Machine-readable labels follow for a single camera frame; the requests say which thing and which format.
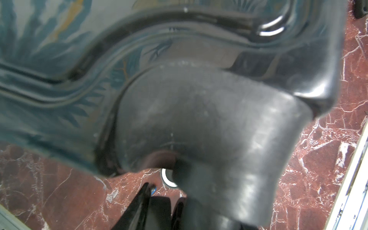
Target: mounting hole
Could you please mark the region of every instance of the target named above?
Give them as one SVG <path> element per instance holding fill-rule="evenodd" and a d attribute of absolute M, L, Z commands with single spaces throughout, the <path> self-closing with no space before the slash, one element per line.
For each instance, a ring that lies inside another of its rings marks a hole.
<path fill-rule="evenodd" d="M 164 185 L 170 188 L 178 188 L 178 185 L 173 181 L 173 171 L 170 169 L 161 169 L 161 178 Z"/>

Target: white trim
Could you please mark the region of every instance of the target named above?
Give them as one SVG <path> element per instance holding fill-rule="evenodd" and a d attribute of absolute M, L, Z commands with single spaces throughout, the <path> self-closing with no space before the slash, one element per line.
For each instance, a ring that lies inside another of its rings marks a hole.
<path fill-rule="evenodd" d="M 338 230 L 341 230 L 341 229 L 349 230 L 350 225 L 353 223 L 352 221 L 353 221 L 354 214 L 355 214 L 354 210 L 357 209 L 357 211 L 359 211 L 360 209 L 360 206 L 362 203 L 359 202 L 359 204 L 356 204 L 357 202 L 355 201 L 355 199 L 362 198 L 362 193 L 367 183 L 368 156 L 363 158 L 362 163 L 359 168 L 358 168 L 358 164 L 359 164 L 359 160 L 362 158 L 362 155 L 364 154 L 363 150 L 364 150 L 365 143 L 367 142 L 367 139 L 368 139 L 368 122 L 366 122 L 364 125 L 362 135 L 360 136 L 357 147 L 352 156 L 350 165 L 346 171 L 344 180 L 337 194 L 335 204 L 330 213 L 330 217 L 325 226 L 325 230 L 334 229 L 336 220 L 339 216 L 340 210 L 342 209 L 343 209 L 343 214 L 341 215 L 341 218 L 337 225 L 337 229 Z M 354 186 L 352 186 L 350 193 L 347 194 L 352 184 L 353 176 L 357 170 L 358 170 L 357 176 L 355 180 L 353 181 Z"/>
<path fill-rule="evenodd" d="M 31 230 L 23 222 L 0 205 L 0 229 L 6 230 Z"/>
<path fill-rule="evenodd" d="M 357 220 L 355 221 L 354 229 L 359 230 L 362 228 L 364 218 L 366 217 L 368 211 L 368 197 L 365 195 L 362 207 L 360 208 Z"/>

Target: black plastic part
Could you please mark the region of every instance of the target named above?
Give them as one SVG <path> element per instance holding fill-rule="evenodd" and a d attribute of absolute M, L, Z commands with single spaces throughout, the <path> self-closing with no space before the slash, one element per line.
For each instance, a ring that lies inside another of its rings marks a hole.
<path fill-rule="evenodd" d="M 175 153 L 173 179 L 189 198 L 261 226 L 270 221 L 280 174 L 311 120 L 310 107 L 286 92 L 173 61 L 125 91 L 115 145 L 126 171 L 142 170 L 152 153 Z"/>
<path fill-rule="evenodd" d="M 149 199 L 144 230 L 171 229 L 171 203 L 168 197 L 151 197 Z"/>
<path fill-rule="evenodd" d="M 211 230 L 241 230 L 240 222 L 231 220 L 199 202 L 188 199 L 183 210 L 180 230 L 211 229 Z"/>
<path fill-rule="evenodd" d="M 354 16 L 362 18 L 368 14 L 368 0 L 355 0 Z"/>
<path fill-rule="evenodd" d="M 145 230 L 151 190 L 145 183 L 111 230 Z"/>
<path fill-rule="evenodd" d="M 258 230 L 258 228 L 254 227 L 254 226 L 249 226 L 249 225 L 242 224 L 241 225 L 241 230 Z"/>
<path fill-rule="evenodd" d="M 186 203 L 187 199 L 184 197 L 179 198 L 176 202 L 173 217 L 171 218 L 171 230 L 180 230 L 180 220 Z"/>

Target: white ring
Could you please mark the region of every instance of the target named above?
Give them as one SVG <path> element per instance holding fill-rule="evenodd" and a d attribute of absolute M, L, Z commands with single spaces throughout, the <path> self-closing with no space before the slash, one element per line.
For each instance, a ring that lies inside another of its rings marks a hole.
<path fill-rule="evenodd" d="M 263 25 L 261 26 L 261 28 L 262 28 L 262 29 L 266 29 L 266 28 L 268 28 L 268 27 L 271 27 L 271 26 L 273 26 L 273 25 L 276 25 L 279 21 L 281 21 L 281 20 L 282 20 L 282 18 L 283 18 L 283 16 L 281 15 L 281 16 L 279 16 L 277 19 L 275 19 L 275 20 L 273 20 L 273 21 L 271 21 L 271 22 L 269 22 L 269 23 L 263 24 Z"/>
<path fill-rule="evenodd" d="M 274 30 L 274 31 L 261 31 L 261 32 L 259 32 L 259 35 L 260 36 L 274 36 L 278 33 L 283 32 L 284 29 L 285 29 L 284 27 L 281 27 L 281 28 L 279 28 L 277 30 Z"/>
<path fill-rule="evenodd" d="M 161 174 L 162 174 L 162 179 L 163 179 L 163 181 L 164 181 L 168 186 L 173 187 L 173 188 L 178 187 L 178 185 L 177 185 L 177 184 L 175 184 L 174 182 L 169 181 L 169 179 L 168 179 L 168 178 L 167 178 L 167 176 L 166 176 L 166 169 L 162 169 Z"/>

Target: marble tile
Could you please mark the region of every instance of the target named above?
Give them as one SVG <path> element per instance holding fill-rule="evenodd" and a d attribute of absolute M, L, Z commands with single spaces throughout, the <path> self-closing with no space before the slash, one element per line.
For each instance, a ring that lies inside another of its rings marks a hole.
<path fill-rule="evenodd" d="M 322 230 L 368 114 L 368 19 L 349 1 L 336 107 L 304 129 L 279 181 L 270 230 Z"/>
<path fill-rule="evenodd" d="M 368 114 L 368 21 L 349 5 L 341 97 L 324 118 L 305 128 L 283 173 L 269 230 L 323 229 Z M 33 230 L 110 229 L 140 186 L 171 198 L 159 170 L 101 179 L 0 142 L 0 204 Z"/>
<path fill-rule="evenodd" d="M 0 204 L 32 230 L 110 229 L 145 182 L 155 195 L 184 195 L 162 184 L 158 169 L 103 179 L 0 143 Z"/>

